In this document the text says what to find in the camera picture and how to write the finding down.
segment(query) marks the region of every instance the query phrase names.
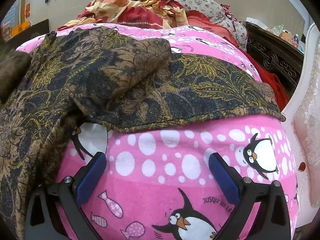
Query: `chair backrest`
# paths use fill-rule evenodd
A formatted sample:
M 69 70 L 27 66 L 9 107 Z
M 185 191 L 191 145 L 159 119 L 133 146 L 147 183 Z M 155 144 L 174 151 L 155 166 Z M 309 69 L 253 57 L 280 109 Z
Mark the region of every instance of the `chair backrest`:
M 282 125 L 295 152 L 295 167 L 298 170 L 299 209 L 296 227 L 310 223 L 320 206 L 319 89 L 320 32 L 313 24 L 307 33 L 306 53 L 298 86 L 282 111 L 287 118 Z

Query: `orange patterned cloth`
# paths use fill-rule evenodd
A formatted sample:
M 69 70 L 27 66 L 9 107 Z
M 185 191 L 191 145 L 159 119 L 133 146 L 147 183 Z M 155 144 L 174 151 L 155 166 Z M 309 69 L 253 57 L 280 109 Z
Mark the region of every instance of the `orange patterned cloth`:
M 126 18 L 131 17 L 133 12 L 143 12 L 144 16 L 148 16 L 150 28 L 154 29 L 170 29 L 188 25 L 183 6 L 174 0 L 93 0 L 88 3 L 76 20 L 67 22 L 59 27 L 58 31 L 87 23 L 125 24 Z

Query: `pink blanket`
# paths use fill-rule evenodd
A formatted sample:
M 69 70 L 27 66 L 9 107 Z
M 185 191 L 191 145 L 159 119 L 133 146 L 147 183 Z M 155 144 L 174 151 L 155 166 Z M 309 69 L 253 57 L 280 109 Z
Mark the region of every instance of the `pink blanket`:
M 115 28 L 135 39 L 167 39 L 175 53 L 214 56 L 261 81 L 238 49 L 203 29 L 184 26 L 141 30 L 116 24 L 79 28 L 96 25 Z M 58 36 L 71 30 L 61 31 Z M 18 49 L 30 52 L 42 38 L 35 38 Z M 57 181 L 74 176 L 90 161 L 86 152 L 94 155 L 97 151 L 106 154 L 108 165 L 82 209 L 103 239 L 212 239 L 234 209 L 209 171 L 208 159 L 213 152 L 220 153 L 242 177 L 260 183 L 279 180 L 286 194 L 291 233 L 294 233 L 299 201 L 296 166 L 293 149 L 277 119 L 251 115 L 131 134 L 107 132 L 100 125 L 83 123 L 72 133 Z M 258 203 L 254 205 L 240 239 L 249 233 L 258 207 Z M 64 212 L 61 209 L 59 212 L 69 237 L 76 239 Z

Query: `penguin print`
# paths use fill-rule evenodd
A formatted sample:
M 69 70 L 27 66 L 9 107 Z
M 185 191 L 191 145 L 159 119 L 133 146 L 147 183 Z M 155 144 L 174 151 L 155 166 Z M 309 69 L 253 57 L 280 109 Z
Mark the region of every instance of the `penguin print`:
M 269 136 L 269 138 L 256 140 L 257 135 L 258 133 L 251 138 L 250 143 L 244 148 L 243 157 L 262 177 L 268 179 L 263 173 L 279 173 L 272 139 Z
M 99 124 L 81 120 L 72 131 L 71 140 L 81 159 L 89 161 L 97 152 L 106 152 L 108 132 L 105 127 Z
M 188 26 L 187 28 L 198 31 L 198 32 L 202 32 L 205 33 L 205 30 L 196 26 Z
M 250 76 L 253 77 L 251 71 L 250 71 L 243 63 L 241 64 L 241 67 L 243 67 L 243 68 L 245 69 L 245 71 L 246 71 Z
M 255 72 L 257 75 L 259 75 L 257 69 L 256 69 L 253 65 L 250 65 L 250 67 L 254 70 L 254 72 Z
M 297 185 L 296 185 L 296 195 L 294 196 L 294 200 L 296 200 L 297 201 L 297 204 L 299 205 L 299 194 L 298 194 L 299 192 L 298 192 L 298 180 L 297 180 Z
M 164 226 L 152 227 L 162 233 L 172 234 L 176 240 L 213 239 L 217 235 L 214 225 L 203 214 L 192 208 L 187 195 L 180 189 L 184 206 L 176 209 L 169 217 L 169 223 Z
M 201 42 L 201 43 L 204 43 L 205 45 L 208 45 L 210 47 L 217 48 L 217 46 L 214 45 L 213 43 L 211 43 L 210 41 L 205 41 L 204 39 L 201 39 L 201 38 L 196 38 L 196 40 Z
M 176 47 L 171 47 L 171 51 L 174 53 L 181 53 L 182 49 L 176 48 Z
M 227 42 L 221 42 L 222 44 L 228 46 L 230 49 L 235 50 L 234 47 L 232 47 L 230 44 L 228 44 Z

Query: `metal screw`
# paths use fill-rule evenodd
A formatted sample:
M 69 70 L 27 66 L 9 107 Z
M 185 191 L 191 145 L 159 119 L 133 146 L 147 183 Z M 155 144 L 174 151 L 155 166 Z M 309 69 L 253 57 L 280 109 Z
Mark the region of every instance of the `metal screw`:
M 245 182 L 245 183 L 251 183 L 252 182 L 252 179 L 250 179 L 249 177 L 244 177 L 243 178 L 243 181 Z
M 63 182 L 64 182 L 64 183 L 69 183 L 70 181 L 72 181 L 72 177 L 71 177 L 71 176 L 66 176 L 66 177 L 63 179 Z
M 276 187 L 281 186 L 281 183 L 278 180 L 274 180 L 273 183 L 275 184 Z

